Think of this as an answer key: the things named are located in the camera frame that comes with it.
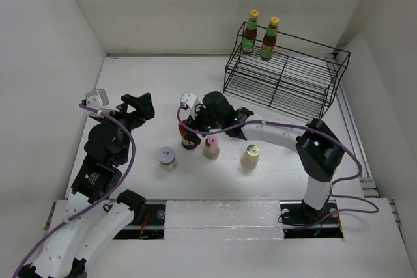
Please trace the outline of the red lid dark jar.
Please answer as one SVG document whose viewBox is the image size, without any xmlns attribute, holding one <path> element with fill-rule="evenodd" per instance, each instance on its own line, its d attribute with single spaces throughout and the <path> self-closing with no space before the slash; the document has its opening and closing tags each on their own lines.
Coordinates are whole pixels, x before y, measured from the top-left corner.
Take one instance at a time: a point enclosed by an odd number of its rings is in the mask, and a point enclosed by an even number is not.
<svg viewBox="0 0 417 278">
<path fill-rule="evenodd" d="M 181 136 L 182 146 L 186 150 L 193 150 L 200 145 L 201 139 L 199 138 L 198 135 L 186 130 L 182 124 L 179 124 L 178 127 L 179 127 L 180 136 Z"/>
</svg>

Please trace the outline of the green label sauce bottle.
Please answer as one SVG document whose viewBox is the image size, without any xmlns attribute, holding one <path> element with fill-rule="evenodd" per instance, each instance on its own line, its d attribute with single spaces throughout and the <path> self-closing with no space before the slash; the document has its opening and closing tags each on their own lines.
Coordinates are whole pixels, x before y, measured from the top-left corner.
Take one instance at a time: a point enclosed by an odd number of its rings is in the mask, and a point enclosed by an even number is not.
<svg viewBox="0 0 417 278">
<path fill-rule="evenodd" d="M 242 38 L 241 49 L 242 52 L 249 55 L 253 52 L 253 47 L 255 44 L 255 39 L 257 38 L 257 19 L 259 17 L 259 12 L 257 10 L 252 10 L 246 28 L 244 30 L 244 35 Z"/>
</svg>

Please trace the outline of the red green sauce bottle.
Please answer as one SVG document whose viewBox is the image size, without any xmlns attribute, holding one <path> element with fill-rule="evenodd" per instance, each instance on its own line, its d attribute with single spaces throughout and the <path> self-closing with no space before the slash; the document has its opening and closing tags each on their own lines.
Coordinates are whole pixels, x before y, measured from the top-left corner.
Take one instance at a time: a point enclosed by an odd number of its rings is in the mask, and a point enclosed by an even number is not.
<svg viewBox="0 0 417 278">
<path fill-rule="evenodd" d="M 277 16 L 270 18 L 270 23 L 263 37 L 263 42 L 260 49 L 260 58 L 262 58 L 262 60 L 270 60 L 273 56 L 279 22 L 280 19 Z"/>
</svg>

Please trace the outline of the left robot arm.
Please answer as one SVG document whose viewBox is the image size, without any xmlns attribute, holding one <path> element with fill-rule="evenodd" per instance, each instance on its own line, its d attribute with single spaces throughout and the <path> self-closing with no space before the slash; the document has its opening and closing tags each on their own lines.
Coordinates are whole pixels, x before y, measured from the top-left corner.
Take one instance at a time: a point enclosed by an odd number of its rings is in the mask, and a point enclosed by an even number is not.
<svg viewBox="0 0 417 278">
<path fill-rule="evenodd" d="M 128 176 L 119 170 L 134 164 L 132 130 L 155 116 L 151 94 L 125 94 L 109 104 L 104 89 L 85 95 L 80 108 L 97 121 L 84 146 L 86 156 L 71 186 L 63 220 L 21 261 L 14 277 L 87 277 L 94 258 L 129 223 L 145 217 L 146 199 L 131 190 L 106 201 Z"/>
</svg>

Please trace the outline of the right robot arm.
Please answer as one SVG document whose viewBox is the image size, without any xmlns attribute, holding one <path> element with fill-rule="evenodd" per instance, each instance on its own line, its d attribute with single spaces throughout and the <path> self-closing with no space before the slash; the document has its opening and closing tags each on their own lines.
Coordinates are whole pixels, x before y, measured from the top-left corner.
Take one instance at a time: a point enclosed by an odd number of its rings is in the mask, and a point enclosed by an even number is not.
<svg viewBox="0 0 417 278">
<path fill-rule="evenodd" d="M 245 107 L 234 109 L 218 91 L 206 94 L 202 100 L 184 93 L 180 108 L 190 112 L 179 122 L 182 137 L 194 145 L 199 145 L 202 137 L 224 132 L 231 138 L 262 141 L 297 153 L 308 175 L 307 189 L 300 206 L 284 213 L 282 219 L 301 227 L 324 217 L 333 175 L 344 151 L 322 120 L 315 118 L 305 126 L 271 121 Z"/>
</svg>

